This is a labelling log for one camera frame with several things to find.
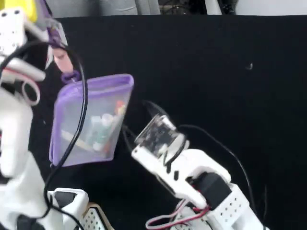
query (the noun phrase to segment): black backdrop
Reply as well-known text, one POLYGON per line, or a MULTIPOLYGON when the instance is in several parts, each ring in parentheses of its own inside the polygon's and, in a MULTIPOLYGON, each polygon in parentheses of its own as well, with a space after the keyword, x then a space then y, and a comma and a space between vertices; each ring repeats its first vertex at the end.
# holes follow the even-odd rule
MULTIPOLYGON (((130 73, 135 87, 125 123, 141 131, 142 99, 160 104, 175 123, 206 128, 237 154, 255 192, 259 215, 267 186, 271 229, 303 229, 306 189, 307 17, 125 16, 61 19, 88 78, 130 73)), ((44 179, 53 103, 63 85, 55 66, 40 84, 30 150, 44 179)), ((202 133, 195 148, 229 170, 247 194, 237 163, 202 133)), ((64 168, 52 186, 82 188, 119 229, 144 229, 176 200, 136 163, 120 137, 115 159, 64 168)))

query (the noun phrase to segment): purple strap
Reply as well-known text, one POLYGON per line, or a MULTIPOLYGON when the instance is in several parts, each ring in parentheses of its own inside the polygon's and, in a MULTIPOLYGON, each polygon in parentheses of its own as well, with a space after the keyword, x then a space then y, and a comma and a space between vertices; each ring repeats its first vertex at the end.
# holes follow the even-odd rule
POLYGON ((74 70, 72 73, 62 73, 61 80, 65 84, 71 83, 71 81, 79 81, 80 74, 77 70, 74 70))

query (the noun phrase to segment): yellow object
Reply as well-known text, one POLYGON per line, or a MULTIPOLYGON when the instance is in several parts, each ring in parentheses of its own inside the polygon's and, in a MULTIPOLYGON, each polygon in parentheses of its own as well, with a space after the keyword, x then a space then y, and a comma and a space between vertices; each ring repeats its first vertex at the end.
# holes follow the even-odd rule
POLYGON ((37 21, 37 11, 35 0, 0 0, 0 9, 21 6, 28 19, 32 22, 37 21))

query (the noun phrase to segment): purple zipper bag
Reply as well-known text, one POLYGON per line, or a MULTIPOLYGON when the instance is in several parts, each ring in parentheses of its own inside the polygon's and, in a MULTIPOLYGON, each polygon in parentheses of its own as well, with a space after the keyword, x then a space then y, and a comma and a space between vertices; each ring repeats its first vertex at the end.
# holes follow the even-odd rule
MULTIPOLYGON (((129 74, 89 79, 88 107, 82 132, 64 166, 111 161, 130 94, 129 74)), ((64 86, 55 102, 49 160, 57 165, 74 135, 82 106, 81 82, 64 86)))

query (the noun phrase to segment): white 3d-printed part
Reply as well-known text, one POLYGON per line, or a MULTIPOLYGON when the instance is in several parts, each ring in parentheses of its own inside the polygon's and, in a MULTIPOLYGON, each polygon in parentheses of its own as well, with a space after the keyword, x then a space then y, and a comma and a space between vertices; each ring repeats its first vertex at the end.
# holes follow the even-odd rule
POLYGON ((207 214, 208 222, 217 229, 229 229, 249 208, 246 199, 236 184, 230 184, 232 193, 214 210, 207 214))
POLYGON ((84 230, 107 230, 104 227, 103 220, 100 218, 95 208, 89 208, 88 212, 81 220, 81 224, 84 230))
POLYGON ((0 11, 0 53, 11 54, 26 43, 25 14, 20 7, 0 11))

